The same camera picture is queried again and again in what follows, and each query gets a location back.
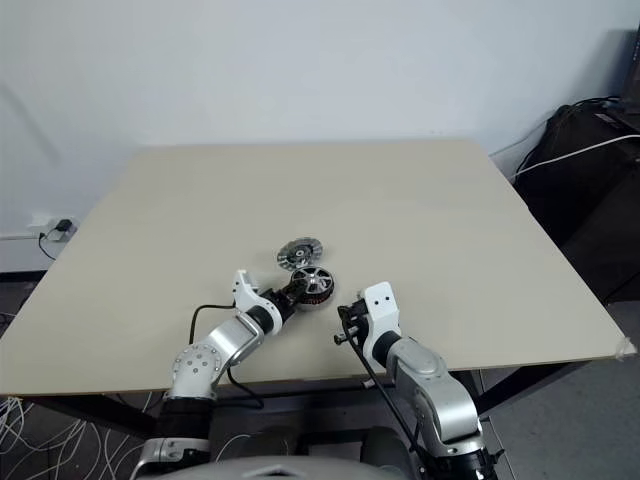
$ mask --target wooden table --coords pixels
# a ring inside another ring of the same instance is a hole
[[[239,268],[284,285],[276,252],[302,236],[324,245],[332,304],[290,319],[241,381],[362,374],[335,308],[383,280],[403,333],[451,369],[554,364],[546,378],[635,352],[472,142],[172,147],[131,161],[38,285],[0,341],[0,392],[166,389],[194,308],[231,303]],[[196,337],[226,315],[202,312]]]

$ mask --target wall socket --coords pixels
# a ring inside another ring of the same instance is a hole
[[[64,219],[71,220],[73,226],[67,232],[59,232],[57,230],[54,230],[58,222]],[[40,233],[48,233],[49,235],[47,235],[47,240],[49,242],[68,242],[78,229],[77,226],[77,220],[71,215],[60,215],[58,217],[34,215],[31,219],[31,223],[27,226],[27,230],[33,233],[36,237],[40,235]]]

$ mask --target gray floor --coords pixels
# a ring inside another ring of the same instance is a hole
[[[15,312],[22,298],[33,285],[12,284],[0,286],[0,311]],[[621,303],[611,306],[610,312],[620,327],[636,345],[640,345],[640,303]],[[487,386],[508,372],[485,371]],[[127,395],[131,403],[142,405],[146,395]],[[55,412],[34,407],[27,415],[23,436],[37,444],[71,424],[74,419]],[[372,423],[394,426],[393,419],[382,406],[347,407],[332,411],[296,412],[272,415],[221,415],[213,422],[213,451],[240,433],[254,433],[274,425],[286,425],[298,431],[363,428]],[[496,437],[492,426],[499,435]],[[500,479],[616,479],[640,478],[640,360],[598,361],[577,370],[562,380],[532,395],[506,406],[492,416],[492,425],[484,424],[487,443],[491,451],[503,444],[507,450],[509,466],[501,461]],[[102,443],[105,429],[99,430]],[[113,452],[124,436],[109,433],[109,451]],[[124,453],[140,444],[129,438],[121,449]],[[71,450],[70,445],[64,453]],[[98,454],[98,440],[92,428],[87,427],[73,458],[60,468],[59,479],[82,479],[88,473]],[[0,478],[7,474],[28,452],[17,447],[0,457]],[[27,458],[11,479],[26,479],[30,475],[57,463],[59,449],[47,455],[36,453]],[[117,478],[128,478],[136,460],[134,452],[123,461]],[[340,448],[321,447],[314,455],[333,455],[357,458],[358,445]],[[89,477],[99,478],[104,468],[98,467]],[[38,478],[49,477],[46,473]],[[103,478],[110,478],[108,472]]]

